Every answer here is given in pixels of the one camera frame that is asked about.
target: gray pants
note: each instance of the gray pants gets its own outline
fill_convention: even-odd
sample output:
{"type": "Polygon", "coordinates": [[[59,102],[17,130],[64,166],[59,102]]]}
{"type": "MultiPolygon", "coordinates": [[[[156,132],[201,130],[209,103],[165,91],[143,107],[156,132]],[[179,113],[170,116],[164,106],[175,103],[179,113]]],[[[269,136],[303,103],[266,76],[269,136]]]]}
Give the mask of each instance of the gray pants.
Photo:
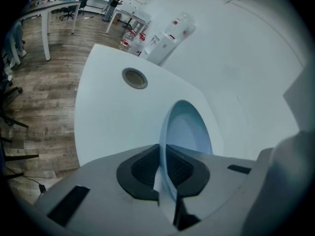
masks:
{"type": "Polygon", "coordinates": [[[109,8],[108,8],[108,10],[107,10],[107,12],[106,12],[106,14],[104,16],[104,20],[105,21],[109,21],[111,15],[113,15],[113,13],[114,13],[115,8],[116,7],[109,6],[109,8]]]}
{"type": "MultiPolygon", "coordinates": [[[[23,38],[23,32],[22,32],[22,25],[21,22],[17,22],[12,29],[12,33],[14,35],[14,40],[16,43],[16,46],[20,52],[23,51],[23,44],[22,44],[22,38],[23,38]]],[[[13,53],[10,45],[10,36],[7,34],[5,36],[3,48],[8,56],[8,59],[11,60],[13,58],[13,53]]]]}

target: shoe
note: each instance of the shoe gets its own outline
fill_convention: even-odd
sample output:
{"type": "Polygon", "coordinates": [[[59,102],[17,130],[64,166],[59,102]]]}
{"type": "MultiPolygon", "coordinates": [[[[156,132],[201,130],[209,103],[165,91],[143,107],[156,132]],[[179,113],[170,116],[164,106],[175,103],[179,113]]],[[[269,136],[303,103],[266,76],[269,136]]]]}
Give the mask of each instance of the shoe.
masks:
{"type": "Polygon", "coordinates": [[[18,55],[21,57],[21,58],[23,58],[25,55],[26,55],[26,51],[25,50],[23,50],[22,52],[20,52],[20,51],[18,51],[18,55]]]}
{"type": "Polygon", "coordinates": [[[10,61],[10,68],[13,68],[16,65],[15,58],[12,58],[10,61]]]}

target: wooden floor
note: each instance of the wooden floor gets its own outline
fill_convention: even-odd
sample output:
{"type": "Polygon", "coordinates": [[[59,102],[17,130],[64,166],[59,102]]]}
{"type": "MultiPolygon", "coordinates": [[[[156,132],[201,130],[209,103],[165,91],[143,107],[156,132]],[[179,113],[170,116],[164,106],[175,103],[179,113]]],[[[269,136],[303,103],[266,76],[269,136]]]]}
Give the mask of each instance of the wooden floor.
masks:
{"type": "MultiPolygon", "coordinates": [[[[23,93],[14,93],[4,109],[8,116],[30,126],[29,129],[7,126],[0,120],[1,135],[13,140],[3,142],[6,155],[38,154],[38,158],[7,162],[9,169],[44,184],[46,189],[79,167],[73,131],[75,97],[81,72],[94,44],[118,48],[124,34],[121,23],[113,24],[105,34],[107,23],[97,14],[85,13],[77,18],[75,33],[72,20],[59,20],[52,14],[48,35],[51,60],[46,61],[41,39],[41,18],[23,22],[24,49],[21,65],[12,69],[13,85],[23,93]]],[[[30,203],[40,192],[38,183],[25,177],[9,180],[13,193],[30,203]]]]}

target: desk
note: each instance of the desk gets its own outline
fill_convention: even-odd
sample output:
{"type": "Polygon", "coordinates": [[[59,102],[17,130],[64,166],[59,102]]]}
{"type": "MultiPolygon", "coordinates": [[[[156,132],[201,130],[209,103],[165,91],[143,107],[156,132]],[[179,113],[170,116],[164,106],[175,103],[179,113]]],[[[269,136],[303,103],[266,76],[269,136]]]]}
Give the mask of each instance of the desk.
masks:
{"type": "MultiPolygon", "coordinates": [[[[29,17],[36,16],[38,14],[41,14],[41,36],[42,36],[42,40],[43,40],[44,52],[45,52],[46,60],[50,60],[50,54],[49,54],[49,48],[48,48],[48,38],[47,38],[47,34],[49,34],[50,12],[52,10],[61,9],[64,7],[76,5],[77,7],[75,10],[73,25],[72,25],[72,31],[71,31],[71,33],[73,34],[80,4],[81,4],[80,1],[74,1],[74,0],[62,0],[62,1],[42,3],[42,4],[40,4],[34,8],[31,8],[31,9],[29,9],[29,8],[23,9],[21,11],[19,18],[16,21],[20,21],[22,19],[26,19],[29,17]]],[[[15,58],[16,63],[19,65],[21,62],[20,62],[19,56],[18,56],[16,49],[15,49],[15,41],[13,38],[13,34],[12,33],[9,33],[9,34],[10,34],[10,45],[11,45],[12,53],[13,53],[13,56],[15,58]]]]}
{"type": "Polygon", "coordinates": [[[84,66],[75,102],[74,136],[80,165],[159,143],[163,121],[178,100],[190,102],[199,111],[213,153],[222,155],[218,125],[200,90],[145,59],[95,44],[84,66]],[[122,77],[126,67],[141,71],[148,86],[129,86],[122,77]]]}
{"type": "Polygon", "coordinates": [[[110,27],[112,26],[112,23],[113,23],[113,21],[114,21],[115,16],[116,16],[117,13],[125,14],[125,15],[127,15],[128,17],[131,17],[132,19],[134,19],[134,20],[136,21],[136,22],[133,24],[133,26],[132,26],[132,29],[133,29],[133,30],[137,27],[138,24],[140,24],[140,28],[139,28],[139,30],[137,31],[137,34],[140,33],[140,32],[142,32],[142,30],[144,29],[144,27],[145,27],[146,25],[148,25],[148,23],[149,23],[149,22],[144,22],[143,20],[141,20],[140,18],[134,16],[133,14],[130,14],[129,12],[126,12],[126,11],[124,11],[124,10],[122,10],[122,9],[117,9],[117,8],[116,8],[115,11],[114,11],[114,13],[113,13],[112,20],[110,21],[110,23],[109,23],[109,25],[108,25],[108,27],[107,27],[106,34],[108,34],[109,29],[110,29],[110,27]]]}

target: large water bottle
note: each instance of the large water bottle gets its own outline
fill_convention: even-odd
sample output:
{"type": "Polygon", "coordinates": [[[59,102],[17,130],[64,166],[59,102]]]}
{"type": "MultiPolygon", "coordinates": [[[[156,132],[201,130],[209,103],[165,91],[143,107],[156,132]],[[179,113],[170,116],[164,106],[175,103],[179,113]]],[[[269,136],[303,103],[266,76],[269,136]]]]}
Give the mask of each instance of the large water bottle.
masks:
{"type": "Polygon", "coordinates": [[[133,42],[132,45],[130,47],[130,49],[128,50],[128,52],[130,54],[139,56],[144,48],[144,36],[140,36],[139,38],[136,38],[133,42]]]}
{"type": "Polygon", "coordinates": [[[124,35],[122,40],[120,41],[119,50],[122,50],[124,52],[127,52],[130,48],[130,45],[134,38],[134,32],[131,30],[128,30],[124,35]]]}

